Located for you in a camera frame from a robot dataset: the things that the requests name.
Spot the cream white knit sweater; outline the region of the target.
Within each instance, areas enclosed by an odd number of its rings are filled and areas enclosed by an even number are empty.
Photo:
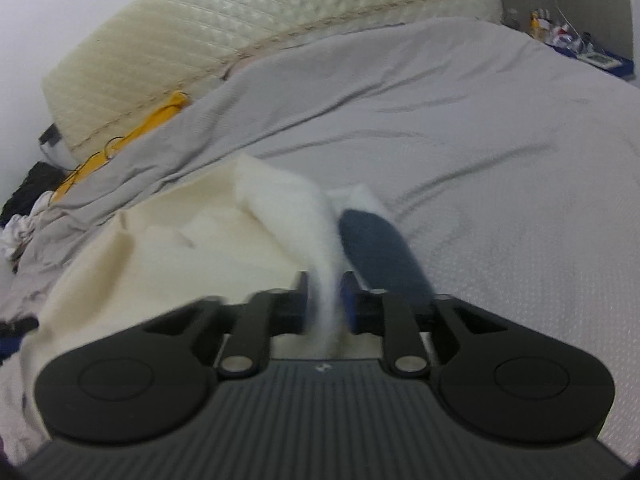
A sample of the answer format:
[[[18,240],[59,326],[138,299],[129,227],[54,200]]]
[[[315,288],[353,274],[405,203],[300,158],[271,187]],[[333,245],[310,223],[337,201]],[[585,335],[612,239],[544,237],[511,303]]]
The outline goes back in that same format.
[[[21,351],[39,366],[83,344],[205,296],[232,302],[311,284],[311,318],[274,345],[285,358],[370,358],[378,338],[354,336],[337,285],[352,270],[338,224],[350,212],[392,216],[364,184],[325,191],[298,174],[242,156],[119,211],[54,285]]]

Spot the white crumpled cloth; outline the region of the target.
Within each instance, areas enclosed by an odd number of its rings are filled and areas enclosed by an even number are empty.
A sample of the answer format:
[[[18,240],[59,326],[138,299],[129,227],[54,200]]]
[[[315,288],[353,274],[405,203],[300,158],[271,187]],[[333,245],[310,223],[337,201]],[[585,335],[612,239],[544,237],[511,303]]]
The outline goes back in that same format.
[[[27,216],[14,214],[1,229],[1,255],[8,261],[15,261],[32,240],[35,230],[41,223],[48,204],[34,206]]]

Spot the black crumpled garment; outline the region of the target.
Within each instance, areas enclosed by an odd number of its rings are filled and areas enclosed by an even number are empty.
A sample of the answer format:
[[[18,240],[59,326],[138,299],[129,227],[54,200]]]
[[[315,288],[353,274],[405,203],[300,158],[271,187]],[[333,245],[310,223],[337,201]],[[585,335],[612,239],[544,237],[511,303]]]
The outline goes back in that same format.
[[[45,192],[54,191],[64,181],[65,174],[61,169],[47,162],[36,162],[20,186],[4,203],[1,211],[0,224],[4,228],[17,214],[28,216],[32,206]]]

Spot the grey bed cover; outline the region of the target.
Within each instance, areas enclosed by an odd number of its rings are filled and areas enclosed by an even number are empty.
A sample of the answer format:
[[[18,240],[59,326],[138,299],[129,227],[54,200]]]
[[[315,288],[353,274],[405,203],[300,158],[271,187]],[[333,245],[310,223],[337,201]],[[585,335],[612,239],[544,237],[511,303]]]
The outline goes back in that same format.
[[[602,440],[639,457],[639,92],[462,18],[338,35],[253,62],[43,215],[4,318],[37,315],[119,211],[242,156],[322,190],[364,184],[434,289],[585,349],[616,399]],[[1,370],[1,448],[47,436],[43,367]]]

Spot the yellow cloth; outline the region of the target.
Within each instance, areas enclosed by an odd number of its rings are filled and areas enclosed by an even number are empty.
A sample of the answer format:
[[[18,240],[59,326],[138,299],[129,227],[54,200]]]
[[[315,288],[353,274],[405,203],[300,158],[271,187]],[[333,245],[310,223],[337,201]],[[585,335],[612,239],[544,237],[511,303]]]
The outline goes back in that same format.
[[[134,130],[124,136],[114,136],[104,144],[101,151],[95,152],[85,162],[76,167],[53,192],[50,202],[55,203],[60,200],[70,192],[70,189],[75,184],[85,180],[90,174],[108,164],[128,144],[168,122],[190,104],[191,99],[184,92],[174,92],[163,105],[153,110]]]

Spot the blue storage tray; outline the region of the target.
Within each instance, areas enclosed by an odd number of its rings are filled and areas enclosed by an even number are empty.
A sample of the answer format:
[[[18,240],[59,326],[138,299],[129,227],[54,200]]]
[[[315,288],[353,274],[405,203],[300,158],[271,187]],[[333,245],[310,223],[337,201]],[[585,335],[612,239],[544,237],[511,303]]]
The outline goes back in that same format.
[[[547,47],[567,58],[574,58],[574,60],[615,74],[620,78],[634,74],[633,60],[599,47],[582,47],[580,44],[578,46],[574,46],[574,44],[547,44]]]

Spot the cream quilted headboard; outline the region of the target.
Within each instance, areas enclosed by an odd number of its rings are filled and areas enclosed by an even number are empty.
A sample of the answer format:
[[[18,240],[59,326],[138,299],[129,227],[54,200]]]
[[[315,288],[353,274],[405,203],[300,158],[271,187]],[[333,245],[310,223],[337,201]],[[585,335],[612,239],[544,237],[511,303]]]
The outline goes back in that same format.
[[[174,92],[212,91],[242,58],[450,16],[495,23],[501,0],[134,0],[70,51],[42,91],[70,154],[85,160]]]

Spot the white tablet device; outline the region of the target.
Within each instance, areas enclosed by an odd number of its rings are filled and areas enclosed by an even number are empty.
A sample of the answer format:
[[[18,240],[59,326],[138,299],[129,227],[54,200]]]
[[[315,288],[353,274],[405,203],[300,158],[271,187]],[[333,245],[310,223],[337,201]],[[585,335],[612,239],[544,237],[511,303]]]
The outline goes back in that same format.
[[[617,58],[612,58],[612,56],[599,52],[588,52],[582,56],[582,60],[600,68],[600,70],[614,70],[614,68],[622,65],[622,62]]]

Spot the orange lotion bottle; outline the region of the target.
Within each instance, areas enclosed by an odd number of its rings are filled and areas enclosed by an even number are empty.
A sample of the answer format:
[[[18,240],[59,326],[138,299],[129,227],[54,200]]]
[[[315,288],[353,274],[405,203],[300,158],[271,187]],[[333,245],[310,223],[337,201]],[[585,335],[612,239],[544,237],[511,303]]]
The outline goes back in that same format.
[[[539,21],[538,21],[538,13],[536,11],[533,11],[530,14],[530,24],[529,24],[529,35],[539,41],[540,40],[540,27],[539,27]]]

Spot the black wall device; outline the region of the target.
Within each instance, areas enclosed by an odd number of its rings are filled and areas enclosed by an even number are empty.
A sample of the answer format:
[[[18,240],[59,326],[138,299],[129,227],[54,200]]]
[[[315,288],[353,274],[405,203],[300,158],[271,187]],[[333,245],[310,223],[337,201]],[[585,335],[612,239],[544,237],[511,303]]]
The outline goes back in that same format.
[[[38,138],[38,142],[40,145],[55,146],[60,141],[61,135],[58,131],[58,127],[55,124],[51,124],[46,130],[43,131],[42,135]]]

